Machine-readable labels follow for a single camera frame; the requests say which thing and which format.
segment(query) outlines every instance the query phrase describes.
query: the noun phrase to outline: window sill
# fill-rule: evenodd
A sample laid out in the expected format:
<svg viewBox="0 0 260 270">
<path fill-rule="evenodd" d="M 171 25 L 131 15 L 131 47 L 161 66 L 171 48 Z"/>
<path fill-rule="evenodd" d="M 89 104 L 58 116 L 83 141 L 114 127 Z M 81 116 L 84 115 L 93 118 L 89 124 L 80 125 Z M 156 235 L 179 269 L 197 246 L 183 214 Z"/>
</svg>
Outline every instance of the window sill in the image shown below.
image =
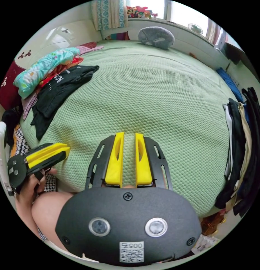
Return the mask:
<svg viewBox="0 0 260 270">
<path fill-rule="evenodd" d="M 173 26 L 173 27 L 176 27 L 176 28 L 179 28 L 179 29 L 182 29 L 182 30 L 185 30 L 185 31 L 188 31 L 189 33 L 195 35 L 195 36 L 198 36 L 199 38 L 201 38 L 202 40 L 204 40 L 205 42 L 207 42 L 208 44 L 210 44 L 212 47 L 214 47 L 214 45 L 212 43 L 210 43 L 204 36 L 202 35 L 199 35 L 199 34 L 196 34 L 195 32 L 189 30 L 187 27 L 183 26 L 183 25 L 180 25 L 180 24 L 176 24 L 176 23 L 171 23 L 171 22 L 168 22 L 167 20 L 164 20 L 164 19 L 154 19 L 154 18 L 128 18 L 129 21 L 153 21 L 155 23 L 162 23 L 162 24 L 166 24 L 166 25 L 170 25 L 170 26 Z"/>
</svg>

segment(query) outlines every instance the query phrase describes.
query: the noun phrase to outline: gray pillow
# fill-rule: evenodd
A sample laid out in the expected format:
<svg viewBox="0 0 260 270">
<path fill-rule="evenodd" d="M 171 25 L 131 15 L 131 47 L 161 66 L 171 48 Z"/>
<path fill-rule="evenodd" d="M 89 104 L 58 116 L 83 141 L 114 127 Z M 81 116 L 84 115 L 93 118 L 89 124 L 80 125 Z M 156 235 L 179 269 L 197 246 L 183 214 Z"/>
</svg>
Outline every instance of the gray pillow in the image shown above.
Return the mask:
<svg viewBox="0 0 260 270">
<path fill-rule="evenodd" d="M 174 44 L 175 38 L 174 35 L 165 28 L 150 26 L 142 28 L 139 31 L 138 40 L 145 45 L 167 50 Z"/>
</svg>

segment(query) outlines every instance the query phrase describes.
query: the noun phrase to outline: bed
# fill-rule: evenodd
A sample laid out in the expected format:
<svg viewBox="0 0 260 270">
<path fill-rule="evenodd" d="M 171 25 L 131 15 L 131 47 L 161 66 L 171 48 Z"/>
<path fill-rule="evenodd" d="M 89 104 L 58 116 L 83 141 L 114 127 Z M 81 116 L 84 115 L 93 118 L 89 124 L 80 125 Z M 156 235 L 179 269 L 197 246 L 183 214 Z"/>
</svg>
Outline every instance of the bed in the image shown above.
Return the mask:
<svg viewBox="0 0 260 270">
<path fill-rule="evenodd" d="M 173 189 L 199 217 L 219 210 L 225 185 L 229 137 L 222 104 L 236 100 L 211 68 L 175 49 L 164 51 L 137 41 L 101 41 L 103 49 L 82 55 L 80 65 L 100 69 L 57 111 L 38 141 L 30 123 L 20 126 L 31 148 L 66 143 L 69 157 L 56 166 L 57 178 L 79 192 L 101 140 L 125 132 L 124 185 L 135 183 L 135 132 L 159 143 L 169 164 Z"/>
</svg>

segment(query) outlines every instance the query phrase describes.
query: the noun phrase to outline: window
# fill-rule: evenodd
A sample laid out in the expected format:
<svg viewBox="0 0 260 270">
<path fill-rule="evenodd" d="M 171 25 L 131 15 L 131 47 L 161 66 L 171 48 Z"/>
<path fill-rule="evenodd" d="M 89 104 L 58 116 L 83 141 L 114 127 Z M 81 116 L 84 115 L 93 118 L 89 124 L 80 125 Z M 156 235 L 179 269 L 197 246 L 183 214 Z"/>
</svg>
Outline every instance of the window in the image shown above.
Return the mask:
<svg viewBox="0 0 260 270">
<path fill-rule="evenodd" d="M 202 35 L 204 37 L 207 35 L 209 18 L 188 6 L 171 1 L 170 20 L 187 28 L 189 24 L 195 24 L 202 29 Z"/>
<path fill-rule="evenodd" d="M 153 13 L 158 13 L 159 19 L 164 19 L 166 0 L 126 0 L 126 4 L 131 7 L 148 7 Z"/>
</svg>

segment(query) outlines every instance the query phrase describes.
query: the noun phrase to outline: curtain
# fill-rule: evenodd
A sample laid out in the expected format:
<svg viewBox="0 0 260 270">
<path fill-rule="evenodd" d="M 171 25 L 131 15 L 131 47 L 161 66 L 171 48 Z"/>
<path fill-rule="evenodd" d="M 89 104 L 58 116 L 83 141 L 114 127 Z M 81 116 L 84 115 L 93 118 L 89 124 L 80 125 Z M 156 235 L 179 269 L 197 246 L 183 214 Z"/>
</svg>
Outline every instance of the curtain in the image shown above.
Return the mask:
<svg viewBox="0 0 260 270">
<path fill-rule="evenodd" d="M 126 0 L 93 0 L 91 10 L 96 30 L 128 26 Z"/>
</svg>

